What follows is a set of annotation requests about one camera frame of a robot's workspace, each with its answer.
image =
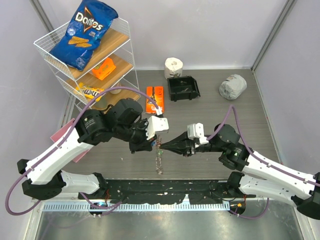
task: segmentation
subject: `white wall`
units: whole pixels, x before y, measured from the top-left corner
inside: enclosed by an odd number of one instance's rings
[[[33,159],[51,144],[67,94],[33,46],[46,34],[29,1],[7,1],[0,15],[0,238],[21,240],[29,216],[11,216],[5,197],[19,177],[17,161]],[[10,199],[14,211],[30,204],[19,185]]]
[[[80,0],[40,0],[55,27]],[[251,67],[286,0],[103,0],[130,24],[138,69]]]
[[[256,71],[283,163],[311,174],[320,172],[319,9],[297,1]]]

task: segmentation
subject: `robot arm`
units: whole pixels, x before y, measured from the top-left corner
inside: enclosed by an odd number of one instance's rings
[[[27,174],[27,180],[22,183],[23,193],[38,200],[51,199],[60,193],[79,192],[91,198],[101,197],[106,192],[106,181],[100,173],[81,175],[61,169],[79,154],[111,138],[128,142],[132,153],[151,151],[156,134],[168,132],[169,125],[162,115],[142,119],[142,112],[142,107],[131,98],[111,105],[106,113],[87,110],[61,146],[59,143],[66,134],[38,157],[21,159],[17,163],[19,173],[23,174],[39,159],[49,155]]]
[[[251,149],[258,159],[267,162],[262,163],[239,143],[240,135],[228,124],[224,124],[211,140],[208,141],[207,137],[201,123],[191,124],[187,126],[186,132],[163,143],[161,148],[186,157],[196,153],[222,152],[219,161],[227,168],[239,171],[232,172],[228,179],[227,189],[231,195],[272,198],[297,207],[299,212],[308,217],[320,220],[320,187],[310,183],[320,183],[319,172],[312,175],[293,170]],[[300,176],[304,181],[285,172]]]

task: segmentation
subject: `orange object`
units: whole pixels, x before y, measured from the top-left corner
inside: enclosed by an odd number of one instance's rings
[[[107,57],[106,60],[104,60],[104,62],[99,63],[92,69],[91,74],[102,81],[115,69],[116,66],[114,62],[111,58]]]
[[[164,98],[164,87],[163,86],[147,86],[146,94],[155,100],[156,104],[161,108],[162,112],[165,112],[165,98]],[[153,103],[147,99],[145,111],[147,114],[155,114],[156,107]]]

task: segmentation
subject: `snack bag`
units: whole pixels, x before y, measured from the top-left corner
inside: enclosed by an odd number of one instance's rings
[[[95,88],[92,86],[87,86],[83,82],[79,82],[79,87],[76,87],[75,90],[77,90],[79,93],[80,93],[80,90],[82,90],[84,96],[89,99],[93,99],[99,93],[102,93],[104,91],[104,89],[102,89],[102,88]],[[95,101],[99,102],[101,97],[102,96],[98,97]]]
[[[114,61],[112,61],[110,57],[107,57],[104,62],[98,64],[91,70],[91,74],[102,81],[115,69]]]
[[[66,29],[65,36],[51,49],[50,54],[82,71],[117,17],[118,13],[103,2],[82,0]]]
[[[147,86],[146,94],[149,97],[151,97],[153,100],[155,100],[156,104],[164,113],[165,112],[164,87],[163,86]],[[156,107],[149,99],[146,99],[145,112],[147,114],[156,113]]]

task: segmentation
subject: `chain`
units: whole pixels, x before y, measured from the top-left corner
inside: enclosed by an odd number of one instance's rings
[[[155,170],[156,170],[156,173],[159,175],[164,173],[164,169],[162,168],[162,165],[161,165],[162,154],[164,152],[162,151],[162,149],[160,149],[160,145],[161,145],[161,137],[158,136],[155,142],[155,146],[156,146]]]

